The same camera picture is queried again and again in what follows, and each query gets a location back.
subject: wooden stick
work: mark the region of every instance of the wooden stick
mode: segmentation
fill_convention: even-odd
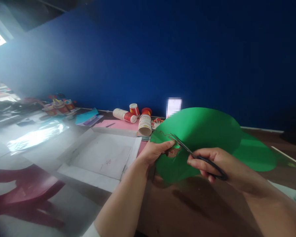
[[[292,161],[296,162],[295,159],[293,159],[292,157],[290,157],[289,155],[286,155],[284,152],[278,150],[276,147],[271,146],[273,149],[277,150],[279,153],[283,154],[284,156],[286,156],[287,158],[290,158]]]

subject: blue wall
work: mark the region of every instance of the blue wall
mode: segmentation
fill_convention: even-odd
[[[242,126],[296,119],[296,1],[97,0],[0,47],[21,96],[165,115],[167,97]]]

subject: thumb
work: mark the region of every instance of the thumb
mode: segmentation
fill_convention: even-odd
[[[163,143],[159,143],[158,144],[158,150],[160,152],[163,152],[167,149],[170,149],[171,147],[173,147],[175,144],[175,141],[171,140],[171,141],[167,141],[167,142],[163,142]]]

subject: scissor blade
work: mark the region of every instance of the scissor blade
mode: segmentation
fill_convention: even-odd
[[[192,156],[194,156],[193,152],[190,151],[190,149],[189,149],[186,145],[184,145],[184,143],[181,142],[181,140],[180,140],[176,135],[173,135],[172,133],[170,133],[170,134],[175,138],[175,140],[177,140],[177,142],[180,144],[180,146],[182,146],[182,147],[183,147],[185,150],[187,150]]]

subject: black scissor handle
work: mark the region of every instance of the black scissor handle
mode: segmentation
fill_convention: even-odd
[[[203,161],[209,163],[211,166],[213,166],[216,170],[218,170],[220,172],[221,176],[215,175],[215,174],[212,174],[212,173],[208,173],[208,174],[212,175],[214,178],[218,178],[218,179],[223,180],[223,181],[226,181],[228,179],[227,174],[221,168],[219,168],[218,165],[216,165],[211,160],[209,160],[209,159],[207,159],[205,157],[202,157],[202,156],[196,156],[195,158],[199,159],[199,160],[203,160]]]

